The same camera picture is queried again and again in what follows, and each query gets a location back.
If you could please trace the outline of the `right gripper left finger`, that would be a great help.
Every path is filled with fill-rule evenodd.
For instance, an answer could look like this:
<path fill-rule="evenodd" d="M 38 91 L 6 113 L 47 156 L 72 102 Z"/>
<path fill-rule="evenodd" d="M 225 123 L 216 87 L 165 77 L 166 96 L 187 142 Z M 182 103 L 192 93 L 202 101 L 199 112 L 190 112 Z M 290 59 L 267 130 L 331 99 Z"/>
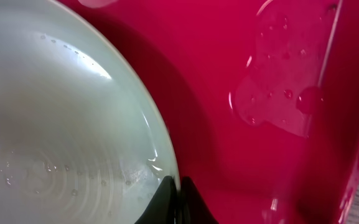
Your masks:
<path fill-rule="evenodd" d="M 177 189 L 174 179 L 165 176 L 135 224 L 174 224 L 176 201 Z"/>

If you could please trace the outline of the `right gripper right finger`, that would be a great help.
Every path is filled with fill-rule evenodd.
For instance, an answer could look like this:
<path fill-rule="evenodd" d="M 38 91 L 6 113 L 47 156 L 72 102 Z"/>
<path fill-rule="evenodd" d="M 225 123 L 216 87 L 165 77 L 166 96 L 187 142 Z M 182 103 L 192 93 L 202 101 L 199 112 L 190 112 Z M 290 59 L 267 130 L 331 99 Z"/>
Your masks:
<path fill-rule="evenodd" d="M 218 224 L 190 177 L 183 177 L 179 193 L 180 224 Z"/>

